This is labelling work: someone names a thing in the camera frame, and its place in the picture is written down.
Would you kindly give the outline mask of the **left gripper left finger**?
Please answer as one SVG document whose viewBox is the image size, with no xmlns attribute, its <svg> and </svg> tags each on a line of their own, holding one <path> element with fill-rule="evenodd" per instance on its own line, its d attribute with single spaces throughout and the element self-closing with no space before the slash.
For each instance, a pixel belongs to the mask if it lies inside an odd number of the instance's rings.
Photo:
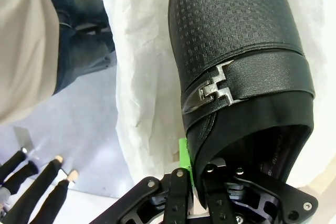
<svg viewBox="0 0 336 224">
<path fill-rule="evenodd" d="M 163 216 L 163 223 L 187 223 L 193 204 L 193 182 L 187 139 L 179 140 L 180 167 L 162 179 L 149 176 L 96 217 L 92 223 L 152 223 Z"/>
</svg>

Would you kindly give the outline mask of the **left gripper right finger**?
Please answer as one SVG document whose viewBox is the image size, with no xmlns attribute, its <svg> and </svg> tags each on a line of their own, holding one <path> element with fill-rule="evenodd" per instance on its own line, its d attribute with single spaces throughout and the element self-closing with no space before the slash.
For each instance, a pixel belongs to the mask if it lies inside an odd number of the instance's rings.
<svg viewBox="0 0 336 224">
<path fill-rule="evenodd" d="M 202 174 L 211 223 L 307 223 L 318 200 L 261 172 L 208 164 Z"/>
</svg>

